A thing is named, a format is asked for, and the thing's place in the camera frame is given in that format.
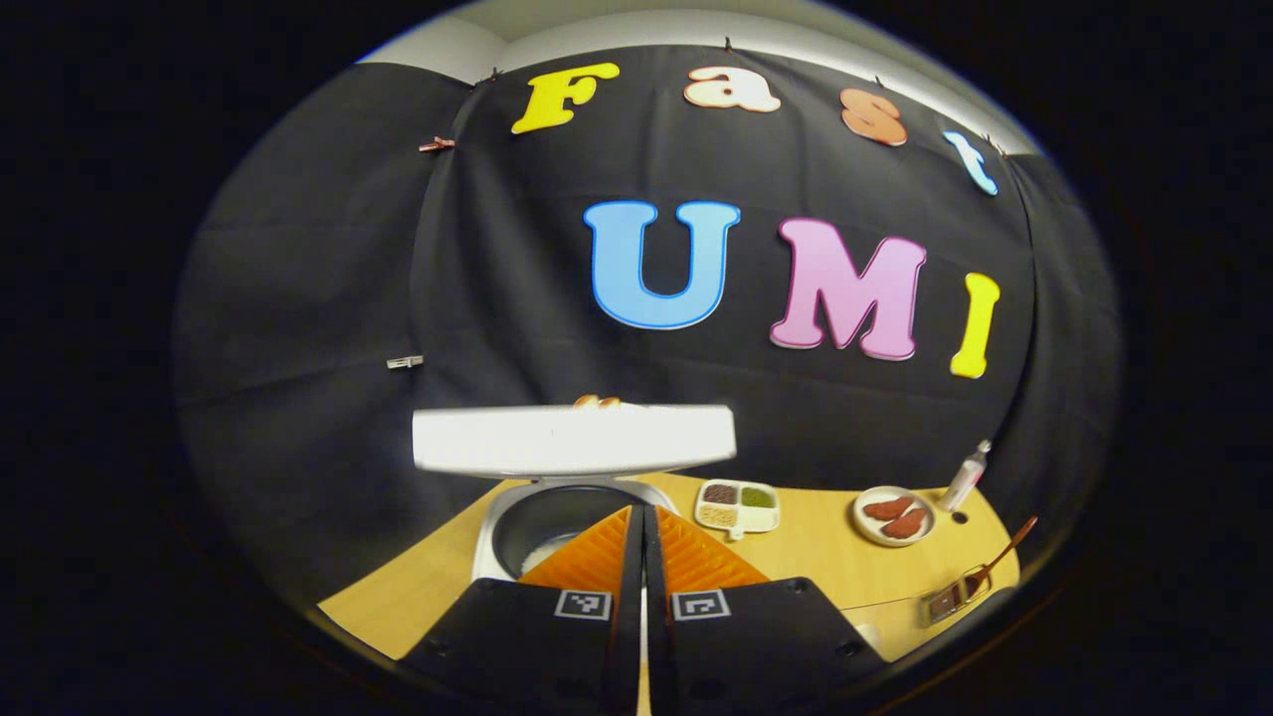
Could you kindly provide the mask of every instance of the white ceiling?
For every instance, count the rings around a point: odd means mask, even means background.
[[[876,39],[863,32],[862,20],[810,0],[480,0],[452,14],[513,42],[575,20],[636,10],[721,10],[807,27],[867,47]]]

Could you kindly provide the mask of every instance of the wooden table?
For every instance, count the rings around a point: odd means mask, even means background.
[[[698,478],[666,473],[633,478],[662,489],[684,516],[693,515]],[[391,659],[401,659],[460,598],[472,577],[477,531],[491,499],[526,480],[503,480],[449,522],[340,592],[318,604],[334,622]],[[942,489],[917,490],[936,503]],[[915,598],[952,584],[1009,540],[998,515],[973,490],[961,512],[966,524],[936,511],[933,533],[904,548],[880,547],[853,526],[850,490],[778,488],[782,524],[770,533],[726,543],[773,580],[808,577],[854,626],[880,632],[877,651],[895,661],[959,622],[965,609],[920,628]],[[724,531],[707,530],[724,541]],[[1016,553],[992,572],[993,590],[1020,578]]]

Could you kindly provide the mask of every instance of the white bottle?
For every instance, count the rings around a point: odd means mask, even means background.
[[[976,452],[964,459],[964,465],[951,482],[951,487],[946,488],[946,494],[942,494],[941,501],[937,503],[938,507],[947,512],[953,512],[964,505],[969,493],[973,492],[973,485],[976,484],[976,480],[981,479],[981,473],[985,471],[985,454],[989,451],[990,441],[983,440],[976,446]]]

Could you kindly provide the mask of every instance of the white lid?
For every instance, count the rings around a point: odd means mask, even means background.
[[[411,432],[416,466],[493,479],[639,475],[737,455],[723,405],[416,410]]]

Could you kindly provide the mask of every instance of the white wall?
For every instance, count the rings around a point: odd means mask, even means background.
[[[591,18],[504,42],[474,23],[443,17],[410,31],[364,57],[363,62],[396,62],[424,68],[470,84],[490,76],[491,68],[514,70],[545,60],[639,45],[723,46],[782,55],[840,70],[863,79],[876,75],[891,90],[922,102],[1011,154],[1041,150],[1029,134],[993,101],[948,71],[923,71],[928,64],[897,42],[876,48],[806,27],[714,10],[644,10]]]
[[[404,32],[359,62],[392,62],[433,70],[468,84],[490,76],[500,66],[507,42],[470,22],[444,15]]]

